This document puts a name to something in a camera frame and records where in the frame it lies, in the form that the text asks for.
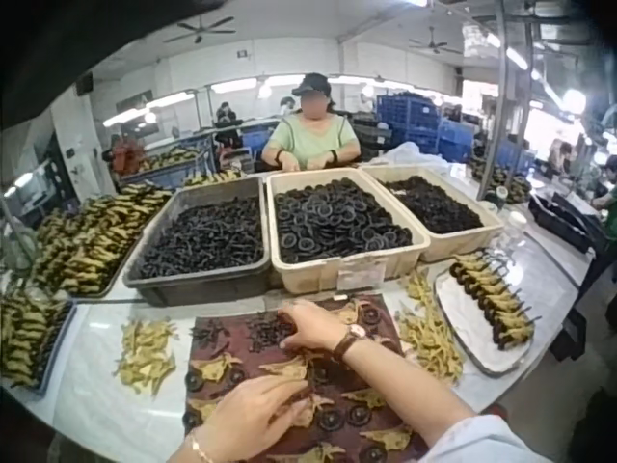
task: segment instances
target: sleeve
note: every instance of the sleeve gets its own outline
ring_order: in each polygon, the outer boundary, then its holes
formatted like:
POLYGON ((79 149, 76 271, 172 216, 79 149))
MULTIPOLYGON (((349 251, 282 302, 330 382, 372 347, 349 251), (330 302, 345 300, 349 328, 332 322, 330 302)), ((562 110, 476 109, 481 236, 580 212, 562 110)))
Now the sleeve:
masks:
POLYGON ((467 418, 457 422, 441 437, 420 462, 499 461, 502 463, 549 463, 531 451, 495 415, 467 418))
POLYGON ((342 118, 343 119, 343 123, 342 123, 342 127, 340 128, 340 145, 347 145, 349 142, 357 142, 358 141, 358 137, 356 136, 356 132, 354 132, 354 129, 352 128, 351 124, 349 123, 349 121, 347 121, 347 119, 342 118))
POLYGON ((293 150, 293 139, 291 136, 291 129, 289 128, 289 123, 281 121, 279 125, 277 125, 277 128, 274 130, 274 133, 268 141, 268 145, 272 142, 277 142, 281 145, 281 148, 286 150, 293 150))

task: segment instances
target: bracelet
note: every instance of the bracelet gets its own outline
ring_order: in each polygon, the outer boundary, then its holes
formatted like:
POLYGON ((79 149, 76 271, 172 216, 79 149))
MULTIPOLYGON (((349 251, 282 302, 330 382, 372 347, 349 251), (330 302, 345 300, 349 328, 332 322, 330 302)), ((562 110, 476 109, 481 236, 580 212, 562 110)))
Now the bracelet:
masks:
POLYGON ((279 159, 279 157, 281 156, 281 153, 282 153, 282 152, 284 152, 284 151, 285 151, 285 149, 284 149, 284 148, 281 148, 281 149, 279 150, 279 152, 277 152, 277 156, 274 158, 274 162, 276 162, 276 163, 277 163, 277 165, 278 165, 279 167, 282 167, 282 162, 281 162, 281 160, 279 159))
POLYGON ((195 439, 193 432, 189 433, 189 438, 191 440, 191 449, 198 455, 200 460, 203 463, 214 463, 214 460, 206 455, 202 449, 200 449, 200 444, 197 442, 197 439, 195 439))

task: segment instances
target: baseball cap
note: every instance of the baseball cap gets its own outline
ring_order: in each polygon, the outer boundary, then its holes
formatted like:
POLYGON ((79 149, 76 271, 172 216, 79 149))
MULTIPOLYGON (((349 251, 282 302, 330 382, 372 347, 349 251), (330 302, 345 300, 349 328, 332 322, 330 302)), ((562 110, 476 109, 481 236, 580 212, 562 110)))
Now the baseball cap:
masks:
POLYGON ((293 89, 291 94, 294 96, 302 96, 307 92, 321 92, 327 97, 330 97, 332 87, 328 82, 328 77, 317 72, 311 72, 305 75, 300 87, 293 89))

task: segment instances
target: white sleeve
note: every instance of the white sleeve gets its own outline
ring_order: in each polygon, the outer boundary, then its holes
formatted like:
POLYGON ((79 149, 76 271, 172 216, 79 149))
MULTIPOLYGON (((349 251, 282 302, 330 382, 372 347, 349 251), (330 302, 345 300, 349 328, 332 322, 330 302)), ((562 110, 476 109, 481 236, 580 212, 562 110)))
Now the white sleeve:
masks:
POLYGON ((424 463, 547 463, 535 454, 495 415, 457 422, 420 460, 424 463))

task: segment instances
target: label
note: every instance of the label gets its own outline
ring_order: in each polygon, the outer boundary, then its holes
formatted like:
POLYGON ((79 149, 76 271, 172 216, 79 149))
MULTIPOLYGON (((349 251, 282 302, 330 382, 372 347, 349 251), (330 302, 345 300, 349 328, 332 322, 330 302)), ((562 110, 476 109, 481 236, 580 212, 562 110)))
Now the label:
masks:
POLYGON ((336 289, 350 291, 379 286, 386 278, 388 258, 360 258, 344 260, 338 269, 336 289))

